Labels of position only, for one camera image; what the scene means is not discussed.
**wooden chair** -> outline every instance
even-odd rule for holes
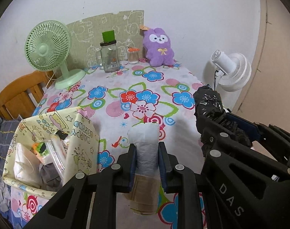
[[[49,78],[45,72],[34,71],[31,74],[22,76],[8,84],[0,92],[0,116],[7,120],[16,119],[20,114],[23,118],[31,117],[36,106],[31,101],[27,90],[29,89],[37,103],[43,97],[43,90],[40,83],[48,84]]]

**green desk fan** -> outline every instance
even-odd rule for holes
[[[56,89],[65,89],[85,76],[81,69],[68,71],[66,58],[71,48],[70,33],[58,21],[44,21],[36,25],[27,37],[25,55],[32,67],[40,71],[56,70],[62,76],[55,82]]]

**fan base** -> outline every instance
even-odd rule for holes
[[[80,81],[85,75],[86,73],[84,72],[84,70],[81,70],[81,69],[70,70],[68,78],[64,78],[63,76],[61,76],[60,78],[56,80],[55,88],[65,89],[67,87],[70,87],[74,85],[75,83],[77,83],[78,81]]]

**small glass jar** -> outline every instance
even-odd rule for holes
[[[102,47],[99,52],[96,52],[97,64],[102,64],[106,73],[118,71],[120,69],[120,60],[117,54],[116,40],[111,42],[101,42]]]
[[[138,63],[138,48],[128,48],[128,63],[137,64]]]

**purple plush toy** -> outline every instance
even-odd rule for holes
[[[147,49],[146,58],[152,67],[174,65],[174,51],[170,48],[170,39],[162,28],[144,32],[143,45]]]

